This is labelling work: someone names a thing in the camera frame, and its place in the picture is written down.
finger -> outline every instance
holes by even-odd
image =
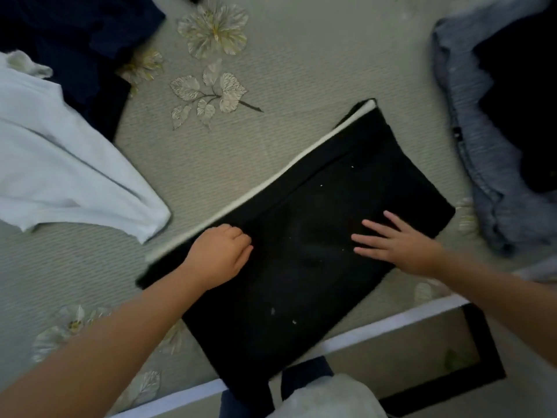
[[[233,239],[243,234],[243,232],[242,229],[240,229],[239,227],[231,227],[225,230],[225,234]]]
[[[383,215],[391,220],[391,222],[397,226],[403,232],[413,232],[414,228],[408,224],[407,222],[403,221],[399,216],[393,214],[390,211],[383,211]]]
[[[219,231],[224,232],[224,231],[228,230],[228,229],[231,228],[231,227],[232,227],[232,226],[231,226],[230,224],[226,224],[226,223],[225,223],[225,224],[221,224],[220,226],[218,226],[217,229],[218,229]]]
[[[359,244],[373,248],[388,249],[392,246],[392,240],[378,236],[352,235],[352,240]]]
[[[240,236],[234,239],[234,245],[236,246],[238,255],[240,255],[240,253],[244,249],[251,245],[251,238],[247,234],[242,233]]]
[[[396,237],[400,233],[398,230],[395,230],[392,227],[384,226],[370,220],[364,220],[363,222],[361,222],[361,224],[385,237]]]
[[[236,270],[238,270],[238,272],[240,272],[240,270],[242,269],[242,267],[244,267],[247,263],[247,260],[249,259],[249,255],[251,254],[251,251],[254,250],[254,247],[252,245],[247,246],[242,253],[240,254],[240,258],[238,258],[238,260],[236,260],[236,264],[234,266],[234,268]]]
[[[389,251],[385,249],[368,249],[368,248],[354,248],[354,252],[358,255],[373,258],[374,260],[389,261]]]

black frame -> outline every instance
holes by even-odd
[[[462,312],[472,333],[480,361],[470,367],[380,399],[381,406],[388,415],[402,417],[506,378],[484,313],[473,304],[464,305]]]

forearm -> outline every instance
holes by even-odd
[[[460,293],[557,365],[557,293],[448,253],[432,277]]]
[[[159,280],[0,394],[2,415],[104,417],[170,327],[203,294],[198,286],[181,270]]]

person's leg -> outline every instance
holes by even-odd
[[[253,404],[247,405],[236,399],[230,390],[224,391],[220,397],[219,418],[265,418],[275,410],[268,384],[255,389],[253,398]]]
[[[319,377],[333,375],[331,367],[323,356],[287,368],[282,371],[280,386],[282,400],[288,399],[295,390],[305,387]]]

person's right hand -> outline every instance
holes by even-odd
[[[362,224],[384,237],[352,235],[352,240],[371,248],[354,248],[354,252],[376,260],[393,263],[405,273],[432,276],[446,254],[445,249],[414,230],[399,217],[391,212],[384,211],[386,218],[391,220],[399,230],[364,220]]]
[[[188,279],[209,290],[236,277],[253,249],[251,238],[241,229],[221,224],[201,233],[180,268]]]

